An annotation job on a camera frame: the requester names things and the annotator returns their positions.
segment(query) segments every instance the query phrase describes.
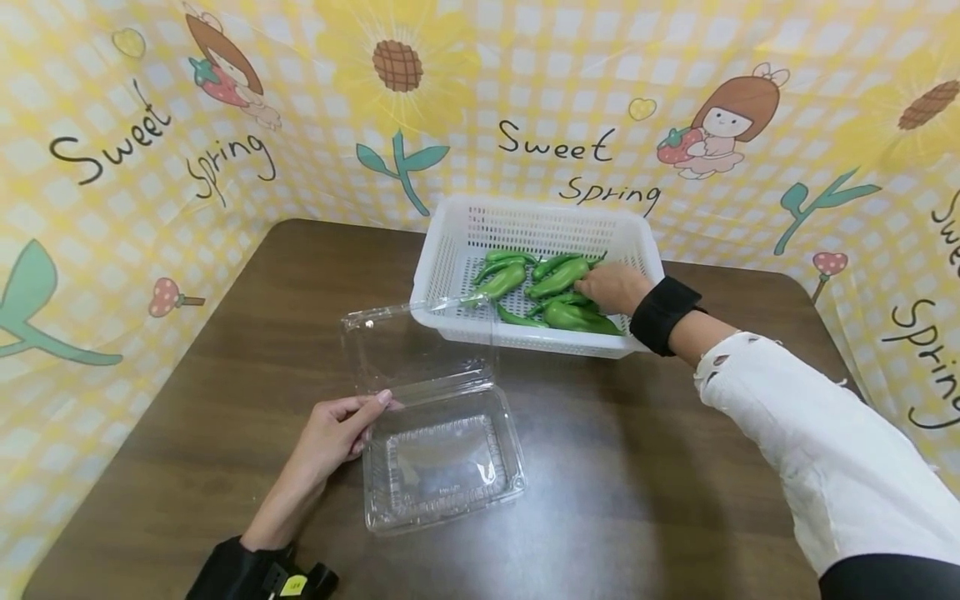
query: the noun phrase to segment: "ripped white sleeve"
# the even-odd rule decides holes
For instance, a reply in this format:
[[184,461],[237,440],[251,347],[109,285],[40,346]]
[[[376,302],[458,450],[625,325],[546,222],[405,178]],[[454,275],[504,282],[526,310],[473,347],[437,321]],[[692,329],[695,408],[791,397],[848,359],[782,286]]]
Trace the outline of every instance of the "ripped white sleeve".
[[797,542],[818,577],[862,554],[960,564],[960,502],[853,392],[748,332],[704,355],[694,382],[780,474]]

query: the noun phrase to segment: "wooden table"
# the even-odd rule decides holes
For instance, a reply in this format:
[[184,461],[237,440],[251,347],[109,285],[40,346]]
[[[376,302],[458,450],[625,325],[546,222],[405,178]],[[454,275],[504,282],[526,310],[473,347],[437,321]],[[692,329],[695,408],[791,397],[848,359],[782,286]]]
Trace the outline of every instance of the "wooden table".
[[[410,298],[422,236],[288,221],[274,228],[31,581],[26,598],[182,598],[244,530],[315,401],[349,396],[338,322]],[[782,275],[666,271],[715,316],[782,340],[834,380],[846,368]],[[359,462],[300,537],[337,598],[815,598],[777,475],[700,403],[678,359],[503,349],[529,490],[418,533],[369,534]]]

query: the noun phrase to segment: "green pepper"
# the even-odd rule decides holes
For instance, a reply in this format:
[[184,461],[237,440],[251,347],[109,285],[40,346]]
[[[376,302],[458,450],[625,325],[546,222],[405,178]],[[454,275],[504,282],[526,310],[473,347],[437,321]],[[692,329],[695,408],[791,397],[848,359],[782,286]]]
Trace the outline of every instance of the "green pepper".
[[572,306],[561,302],[550,302],[543,311],[543,320],[551,327],[585,333],[604,333],[623,335],[623,332],[610,319],[582,306]]
[[493,275],[498,271],[502,271],[510,265],[524,265],[526,264],[527,259],[523,256],[510,256],[496,262],[488,263],[476,277],[473,278],[473,285],[479,285],[481,281],[487,278],[489,275]]
[[549,328],[550,325],[544,323],[543,321],[537,321],[536,319],[524,319],[519,317],[514,313],[510,312],[506,308],[500,305],[500,302],[496,304],[496,313],[500,315],[500,321],[511,324],[511,325],[526,325],[528,327],[546,327]]
[[550,277],[527,288],[527,296],[539,300],[545,296],[560,294],[573,282],[589,273],[590,265],[583,257],[567,260]]
[[507,265],[493,278],[474,291],[474,296],[485,295],[492,300],[500,300],[527,280],[527,268],[522,263]]
[[600,261],[602,261],[602,260],[603,260],[604,258],[606,258],[606,257],[607,257],[607,253],[604,252],[604,253],[600,254],[600,258],[592,258],[591,260],[588,260],[587,263],[589,264],[590,268],[592,269],[593,267],[597,266],[597,263],[599,263]]
[[536,265],[538,263],[538,260],[532,254],[516,250],[490,250],[487,251],[486,260],[488,263],[499,262],[504,258],[511,258],[513,256],[523,256],[523,259],[532,265]]
[[532,278],[535,283],[542,281],[544,277],[553,273],[554,269],[564,264],[567,260],[570,260],[571,258],[580,258],[581,256],[583,255],[578,252],[568,252],[566,254],[554,256],[549,260],[544,260],[534,269]]
[[588,306],[593,304],[593,300],[587,298],[580,292],[570,292],[569,294],[560,294],[559,296],[554,296],[553,298],[548,298],[542,300],[539,304],[527,311],[527,318],[536,316],[543,312],[546,309],[547,304],[550,302],[561,302],[563,304],[574,304],[575,306]]

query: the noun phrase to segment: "cartoon girl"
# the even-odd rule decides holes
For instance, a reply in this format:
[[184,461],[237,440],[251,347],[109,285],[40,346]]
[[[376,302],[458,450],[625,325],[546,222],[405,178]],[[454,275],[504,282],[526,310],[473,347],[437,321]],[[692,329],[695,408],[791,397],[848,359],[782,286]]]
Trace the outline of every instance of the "cartoon girl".
[[790,79],[786,69],[771,72],[763,62],[753,75],[734,77],[720,84],[690,127],[670,130],[657,146],[661,162],[681,169],[688,180],[705,180],[727,173],[744,156],[735,152],[736,142],[747,143],[766,129],[780,104],[780,88]]
[[194,83],[210,97],[239,107],[263,127],[280,129],[280,113],[264,102],[263,84],[247,57],[224,36],[223,25],[209,12],[197,13],[186,2],[186,24],[203,60],[190,59]]

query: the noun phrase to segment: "white plastic basket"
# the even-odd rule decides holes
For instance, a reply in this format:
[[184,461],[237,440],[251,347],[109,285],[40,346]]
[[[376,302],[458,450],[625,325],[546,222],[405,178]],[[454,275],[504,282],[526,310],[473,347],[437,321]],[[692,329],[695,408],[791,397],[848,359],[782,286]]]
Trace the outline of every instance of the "white plastic basket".
[[[455,196],[440,204],[430,222],[410,302],[466,296],[473,291],[472,280],[483,267],[487,251],[494,248],[544,257],[562,252],[588,256],[606,252],[608,260],[636,267],[655,283],[663,279],[650,226],[632,212]],[[504,308],[523,315],[533,307],[522,293],[529,285],[528,279],[522,288],[501,299]],[[488,318],[471,316],[466,308],[427,317],[422,324],[438,329],[447,340],[459,342],[474,341]],[[628,330],[628,317],[612,319],[621,330]],[[506,348],[603,358],[649,351],[629,334],[617,337],[504,323],[497,325],[495,343]]]

